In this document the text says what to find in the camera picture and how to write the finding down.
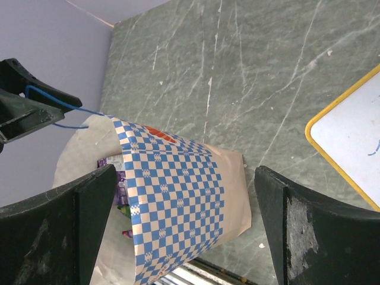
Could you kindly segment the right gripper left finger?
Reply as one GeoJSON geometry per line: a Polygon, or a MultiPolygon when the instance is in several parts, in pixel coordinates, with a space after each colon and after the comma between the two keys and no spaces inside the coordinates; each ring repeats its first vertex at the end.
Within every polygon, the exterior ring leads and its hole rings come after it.
{"type": "Polygon", "coordinates": [[[1,284],[89,284],[116,182],[107,165],[1,207],[1,284]]]}

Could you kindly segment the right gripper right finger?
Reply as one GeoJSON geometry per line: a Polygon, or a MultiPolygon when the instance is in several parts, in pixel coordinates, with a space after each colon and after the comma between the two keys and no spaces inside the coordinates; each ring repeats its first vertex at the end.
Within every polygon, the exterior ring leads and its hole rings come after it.
{"type": "Polygon", "coordinates": [[[379,284],[379,213],[266,166],[254,186],[279,284],[379,284]]]}

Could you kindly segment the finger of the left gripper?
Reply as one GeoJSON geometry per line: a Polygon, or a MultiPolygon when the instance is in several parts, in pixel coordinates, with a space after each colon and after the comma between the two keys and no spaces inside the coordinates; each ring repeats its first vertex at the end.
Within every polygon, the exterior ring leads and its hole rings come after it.
{"type": "Polygon", "coordinates": [[[30,100],[59,109],[67,109],[69,105],[73,107],[83,105],[79,98],[38,80],[15,58],[1,61],[1,92],[14,95],[23,93],[30,100]]]}
{"type": "Polygon", "coordinates": [[[64,118],[61,109],[1,91],[1,144],[7,144],[64,118]]]}

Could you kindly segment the checkered paper bag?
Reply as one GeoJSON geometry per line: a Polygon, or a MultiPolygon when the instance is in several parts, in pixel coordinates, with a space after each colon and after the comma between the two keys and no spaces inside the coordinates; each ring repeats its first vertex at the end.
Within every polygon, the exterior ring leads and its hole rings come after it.
{"type": "Polygon", "coordinates": [[[53,184],[76,180],[118,154],[131,219],[112,205],[91,284],[152,284],[250,228],[240,153],[110,115],[91,115],[75,132],[53,184]],[[132,239],[125,230],[132,230],[132,239]]]}

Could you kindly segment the pink crisps bag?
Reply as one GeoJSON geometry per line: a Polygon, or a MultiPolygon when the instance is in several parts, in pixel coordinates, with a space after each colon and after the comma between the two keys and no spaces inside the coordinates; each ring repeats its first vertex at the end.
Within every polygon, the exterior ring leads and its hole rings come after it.
{"type": "Polygon", "coordinates": [[[123,234],[125,237],[127,237],[127,238],[130,238],[130,239],[133,238],[133,232],[132,232],[132,230],[125,230],[125,231],[122,232],[122,234],[123,234]]]}

